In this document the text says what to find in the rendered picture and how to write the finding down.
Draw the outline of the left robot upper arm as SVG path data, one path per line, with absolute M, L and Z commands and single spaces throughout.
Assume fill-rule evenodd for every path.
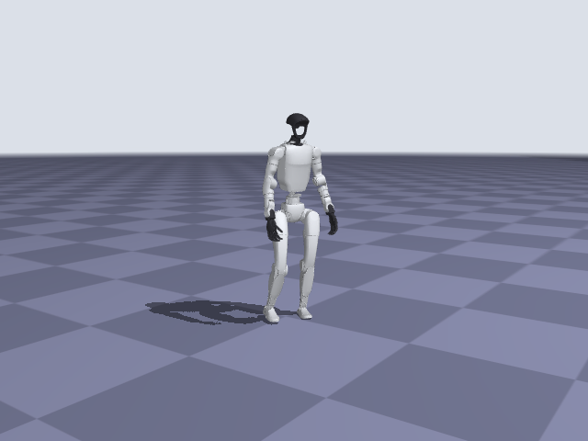
M 312 183 L 315 186 L 325 185 L 325 177 L 322 175 L 322 160 L 321 155 L 322 152 L 320 148 L 312 146 L 312 162 L 311 162 L 311 169 L 313 172 L 314 178 L 312 179 Z

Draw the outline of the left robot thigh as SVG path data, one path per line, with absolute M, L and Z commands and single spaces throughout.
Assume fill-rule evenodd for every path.
M 305 209 L 302 223 L 304 224 L 304 257 L 300 260 L 300 271 L 305 274 L 308 267 L 314 267 L 315 264 L 318 239 L 320 236 L 320 216 L 312 209 Z

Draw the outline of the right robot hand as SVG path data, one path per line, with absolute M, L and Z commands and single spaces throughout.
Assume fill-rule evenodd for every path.
M 280 238 L 277 234 L 277 229 L 280 232 L 283 232 L 281 229 L 279 229 L 279 227 L 276 225 L 276 222 L 274 221 L 274 219 L 276 218 L 275 216 L 275 212 L 273 209 L 270 210 L 270 217 L 266 218 L 267 224 L 266 224 L 266 230 L 267 230 L 267 235 L 268 238 L 271 241 L 274 242 L 280 242 L 280 240 L 282 240 L 282 238 Z

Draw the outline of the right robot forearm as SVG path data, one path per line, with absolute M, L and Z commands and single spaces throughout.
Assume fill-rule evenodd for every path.
M 263 196 L 264 196 L 264 214 L 267 217 L 270 217 L 270 210 L 273 209 L 275 211 L 275 203 L 274 203 L 274 190 L 270 188 L 271 179 L 269 177 L 265 178 L 263 183 Z

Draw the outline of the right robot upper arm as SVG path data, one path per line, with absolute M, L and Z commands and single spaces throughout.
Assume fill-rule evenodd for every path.
M 269 177 L 271 179 L 271 189 L 275 189 L 277 187 L 277 180 L 274 179 L 274 175 L 277 171 L 278 162 L 280 159 L 284 157 L 285 147 L 278 146 L 273 147 L 268 151 L 268 160 L 266 165 L 266 173 L 265 178 Z M 264 180 L 265 180 L 264 178 Z M 263 182 L 264 183 L 264 182 Z

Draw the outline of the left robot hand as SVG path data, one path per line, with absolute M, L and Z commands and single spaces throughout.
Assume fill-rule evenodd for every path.
M 334 211 L 333 205 L 329 204 L 328 210 L 329 210 L 329 212 L 326 212 L 326 215 L 329 215 L 329 222 L 331 224 L 331 230 L 330 230 L 330 232 L 328 232 L 328 234 L 334 235 L 338 230 L 338 227 L 337 227 L 338 222 L 337 222 L 336 217 L 334 216 L 335 211 Z

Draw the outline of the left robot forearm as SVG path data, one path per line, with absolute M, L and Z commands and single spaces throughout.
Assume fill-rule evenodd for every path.
M 317 190 L 320 194 L 324 211 L 329 212 L 328 205 L 329 204 L 333 205 L 333 204 L 332 204 L 329 192 L 328 192 L 328 186 L 326 184 L 326 179 L 325 179 L 325 185 L 322 185 L 322 187 L 319 187 Z M 333 207 L 334 207 L 334 205 L 333 205 Z

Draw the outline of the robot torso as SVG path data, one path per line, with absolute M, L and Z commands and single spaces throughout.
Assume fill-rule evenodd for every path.
M 312 147 L 306 143 L 296 146 L 291 143 L 282 143 L 285 147 L 284 157 L 279 160 L 277 166 L 277 181 L 280 189 L 288 191 L 286 202 L 281 203 L 281 209 L 285 211 L 288 222 L 304 220 L 304 204 L 300 202 L 301 194 L 295 192 L 305 191 L 310 180 Z

